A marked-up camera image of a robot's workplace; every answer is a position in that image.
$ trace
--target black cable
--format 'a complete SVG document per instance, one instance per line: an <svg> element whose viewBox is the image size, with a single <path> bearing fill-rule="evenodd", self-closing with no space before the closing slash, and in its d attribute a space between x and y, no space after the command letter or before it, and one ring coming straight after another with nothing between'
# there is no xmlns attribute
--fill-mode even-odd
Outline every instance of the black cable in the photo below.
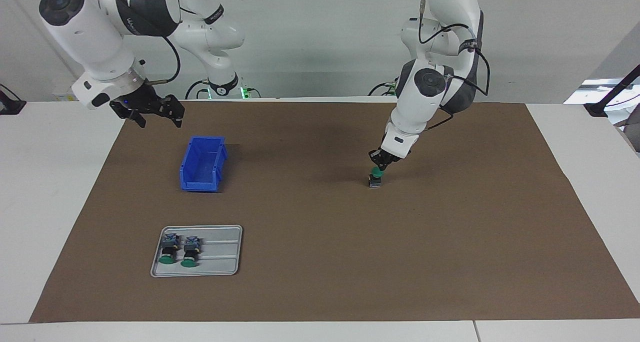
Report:
<svg viewBox="0 0 640 342"><path fill-rule="evenodd" d="M434 126L432 126L432 127L426 128L425 130L432 130L432 129L438 128L439 126L441 126L441 125L443 125L444 123L446 123L446 122L450 121L451 119L453 119L453 114L451 114L451 113L449 113L449 112L445 111L444 109L442 109L442 107L441 107L440 109L441 109L443 112L445 112L445 113L447 113L447 114L448 114L448 118L446 118L445 120L441 121L440 123L438 123L438 124L436 124L436 125L434 125Z"/></svg>
<svg viewBox="0 0 640 342"><path fill-rule="evenodd" d="M247 91L249 92L256 92L258 93L258 97L262 98L262 94L260 94L260 91L258 91L256 88L247 88Z"/></svg>
<svg viewBox="0 0 640 342"><path fill-rule="evenodd" d="M6 91L8 91L9 93L13 94L13 96L17 99L17 100L21 100L20 97L18 97L18 95L16 95L16 93L14 93L14 91L12 91L11 89L7 88L7 86L5 86L4 84L0 84L0 87L5 88Z"/></svg>
<svg viewBox="0 0 640 342"><path fill-rule="evenodd" d="M152 86L155 86L157 84L167 84L169 82L173 82L178 77L178 74L180 74L180 68L182 68L182 65L181 65L182 63L180 62L180 55L178 54L178 50L176 50L176 47L174 46L174 44L171 43L169 38L165 36L162 36L162 39L164 39L164 41L171 47L171 50L173 50L173 54L175 55L175 63L176 63L175 73L169 79L154 80L153 82L149 82L149 84L151 84Z"/></svg>
<svg viewBox="0 0 640 342"><path fill-rule="evenodd" d="M434 40L434 38L439 36L440 33L448 32L448 31L450 31L450 29L452 29L454 27L462 27L462 28L466 28L466 29L471 30L468 25L462 24L462 23L456 23L456 24L452 24L452 25L447 25L446 27L442 27L442 29L440 29L438 32L435 32L435 34L430 36L429 39L427 39L426 41L423 41L423 23L422 23L422 21L420 21L420 26L418 27L418 41L420 42L421 45L425 45L425 44L429 43L430 41Z"/></svg>
<svg viewBox="0 0 640 342"><path fill-rule="evenodd" d="M375 91L377 91L378 89L380 89L380 88L382 88L382 87L384 87L384 86L386 86L386 85L387 85L387 83L381 83L381 84L378 84L378 85L377 85L377 86L375 86L373 89L371 89L371 91L368 93L368 95L367 95L367 96L372 96L372 95L373 95L373 93L375 93Z"/></svg>
<svg viewBox="0 0 640 342"><path fill-rule="evenodd" d="M204 82L202 82L201 80L199 80L198 82L195 82L194 84L192 84L189 89L187 89L187 94L184 95L185 99L189 99L189 93L192 92L192 90L194 90L194 88L196 86L198 86L198 84L204 84Z"/></svg>
<svg viewBox="0 0 640 342"><path fill-rule="evenodd" d="M459 79L467 84L469 84L469 86L472 86L473 88L475 88L476 90L478 90L480 93L484 94L485 96L489 95L489 81L491 80L491 67L489 66L489 61L487 61L487 58L485 58L485 56L482 54L482 52L480 52L480 49L475 49L475 52L478 53L478 56L480 56L482 58L482 60L484 61L484 64L486 65L486 89L483 91L482 89L480 89L480 87L478 87L474 82L471 82L469 79L463 78L463 77L459 77L457 75L448 75L451 78L454 79Z"/></svg>
<svg viewBox="0 0 640 342"><path fill-rule="evenodd" d="M473 34L473 32L471 31L471 28L469 28L468 25L465 24L461 24L461 23L456 23L456 24L452 24L452 25L447 25L446 27L442 27L438 32L435 32L435 34L433 34L432 36L429 37L429 39L427 39L426 41L423 41L423 18L425 18L425 7L426 7L426 0L420 0L420 18L418 19L418 41L421 45L425 45L427 43L429 43L430 41L434 40L435 37L439 36L439 34L443 33L443 32L448 32L450 31L450 29L454 28L454 27L462 27L465 28L467 30L469 30L471 32L471 34Z"/></svg>
<svg viewBox="0 0 640 342"><path fill-rule="evenodd" d="M389 89L387 89L387 91L386 91L386 92L382 93L382 95L384 95L384 96L395 96L395 95L396 95L395 93L391 93L391 90L392 90L393 88L394 88L394 85L393 85L393 84L391 84L391 85L389 86Z"/></svg>
<svg viewBox="0 0 640 342"><path fill-rule="evenodd" d="M637 96L634 96L631 99L625 100L624 102L620 102L620 103L616 103L616 104L609 104L607 107L615 107L617 105L621 105L621 104L624 104L624 103L627 103L627 102L631 102L631 100L634 100L635 98L638 98L638 97L640 97L640 94L638 94Z"/></svg>
<svg viewBox="0 0 640 342"><path fill-rule="evenodd" d="M198 14L196 14L196 13L192 12L192 11L187 11L185 8L182 8L182 7L180 7L180 10L181 10L181 11L183 11L183 12L187 12L187 13L189 13L189 14L193 14L193 15L195 15L195 16L197 16L197 15L198 15Z"/></svg>
<svg viewBox="0 0 640 342"><path fill-rule="evenodd" d="M198 98L198 99L199 99L199 98L200 98L200 93L202 93L202 92L208 92L208 91L209 91L208 89L201 89L201 90L199 90L199 91L198 91L198 93L196 93L196 98Z"/></svg>
<svg viewBox="0 0 640 342"><path fill-rule="evenodd" d="M173 51L173 54L175 55L175 63L176 63L176 68L175 68L175 73L173 74L173 76L169 79L162 79L162 80L154 80L149 82L149 84L151 84L151 86L156 86L157 84L167 84L169 82L173 82L177 77L178 74L180 74L180 69L181 69L181 61L180 61L180 55L178 54L178 50L176 50L176 47L174 46L173 43L171 43L171 41L165 37L162 36L162 31L160 30L160 28L158 28L158 26L156 26L155 24L151 23L149 20L147 20L147 18L145 18L144 16L140 15L140 13L138 13L137 11L135 11L133 8L131 8L128 4L127 4L127 0L119 0L122 4L124 4L126 6L126 8L128 8L133 14L137 15L138 18L140 18L141 20L143 20L146 24L150 25L151 27L153 27L153 29L155 29L155 31L160 34L160 36L162 37L162 39L164 39L164 41L171 47L171 50Z"/></svg>

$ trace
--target metal tray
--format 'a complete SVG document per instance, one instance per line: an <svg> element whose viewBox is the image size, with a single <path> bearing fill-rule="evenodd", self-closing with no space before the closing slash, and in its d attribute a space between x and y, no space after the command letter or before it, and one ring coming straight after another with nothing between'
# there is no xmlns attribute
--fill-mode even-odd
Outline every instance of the metal tray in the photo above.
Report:
<svg viewBox="0 0 640 342"><path fill-rule="evenodd" d="M158 262L161 255L160 242L165 233L180 235L180 250L176 252L176 263L162 264ZM197 236L200 241L198 266L183 267L186 237ZM155 257L151 264L153 277L179 276L229 276L238 271L240 262L240 243L242 227L239 225L220 226L167 226L160 232L156 244Z"/></svg>

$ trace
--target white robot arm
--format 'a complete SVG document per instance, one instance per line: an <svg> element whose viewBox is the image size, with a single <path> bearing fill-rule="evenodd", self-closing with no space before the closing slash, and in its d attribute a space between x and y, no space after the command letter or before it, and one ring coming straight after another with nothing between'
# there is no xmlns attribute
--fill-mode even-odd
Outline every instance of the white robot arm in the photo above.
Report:
<svg viewBox="0 0 640 342"><path fill-rule="evenodd" d="M424 18L426 5L435 20ZM369 153L376 165L370 187L379 187L389 164L406 158L420 134L436 127L427 123L438 109L452 118L471 105L477 90L489 92L476 86L483 19L478 0L422 0L420 18L405 23L401 37L413 61L402 68L382 144ZM423 33L430 36L425 41Z"/></svg>
<svg viewBox="0 0 640 342"><path fill-rule="evenodd" d="M189 16L185 21L181 21L181 10ZM153 89L153 85L171 82L180 71L178 53L169 37L205 64L208 81L219 95L233 95L240 89L222 49L239 47L245 37L224 17L216 0L41 0L39 13L62 49L84 67L85 73L72 88L91 109L109 103L120 118L132 119L140 127L146 124L141 114L149 113L169 118L180 127L183 106L173 95L160 98ZM148 81L142 63L124 45L124 35L164 38L178 61L174 76Z"/></svg>

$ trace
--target brown paper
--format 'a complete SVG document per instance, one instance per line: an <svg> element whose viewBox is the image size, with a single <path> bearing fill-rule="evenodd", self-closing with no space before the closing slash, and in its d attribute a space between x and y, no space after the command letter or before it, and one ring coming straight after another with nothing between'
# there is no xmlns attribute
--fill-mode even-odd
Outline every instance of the brown paper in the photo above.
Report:
<svg viewBox="0 0 640 342"><path fill-rule="evenodd" d="M524 105L426 132L384 187L388 104L186 103L127 122L32 322L640 317ZM192 135L223 135L218 194L183 192ZM152 278L168 225L244 228L234 276Z"/></svg>

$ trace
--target white wall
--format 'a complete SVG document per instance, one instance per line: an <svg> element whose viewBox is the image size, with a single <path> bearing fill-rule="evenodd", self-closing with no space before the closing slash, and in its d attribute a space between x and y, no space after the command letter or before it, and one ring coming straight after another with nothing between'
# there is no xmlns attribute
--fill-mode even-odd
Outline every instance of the white wall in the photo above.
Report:
<svg viewBox="0 0 640 342"><path fill-rule="evenodd" d="M82 69L40 25L40 0L0 0L0 81L23 98L50 100L56 78ZM638 24L637 0L479 0L486 14L484 54L492 66L490 100L561 103ZM246 84L263 96L363 95L408 61L400 27L419 0L222 0L246 29L231 51ZM126 37L149 77L174 70L160 39ZM183 97L202 66L180 53L183 73L159 86Z"/></svg>
<svg viewBox="0 0 640 342"><path fill-rule="evenodd" d="M589 79L622 78L638 64L640 64L640 23L620 42Z"/></svg>

